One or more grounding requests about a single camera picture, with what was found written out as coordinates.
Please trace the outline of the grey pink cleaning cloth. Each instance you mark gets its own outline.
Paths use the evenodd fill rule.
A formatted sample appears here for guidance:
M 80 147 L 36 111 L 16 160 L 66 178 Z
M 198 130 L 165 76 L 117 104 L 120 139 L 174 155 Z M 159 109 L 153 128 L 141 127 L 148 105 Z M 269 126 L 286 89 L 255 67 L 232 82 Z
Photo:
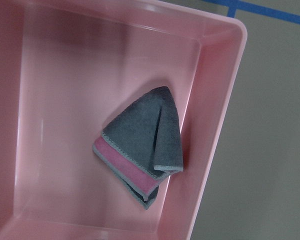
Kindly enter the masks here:
M 167 86 L 134 101 L 101 131 L 93 152 L 148 209 L 169 176 L 184 170 L 179 115 Z

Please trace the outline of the pink plastic bin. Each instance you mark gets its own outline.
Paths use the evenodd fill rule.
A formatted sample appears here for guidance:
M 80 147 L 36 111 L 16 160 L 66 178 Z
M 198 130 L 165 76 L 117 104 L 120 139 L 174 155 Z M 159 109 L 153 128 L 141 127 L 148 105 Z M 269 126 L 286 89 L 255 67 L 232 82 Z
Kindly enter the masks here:
M 247 41 L 245 25 L 158 0 L 0 0 L 0 240 L 188 240 Z M 144 209 L 93 153 L 168 86 L 184 171 Z

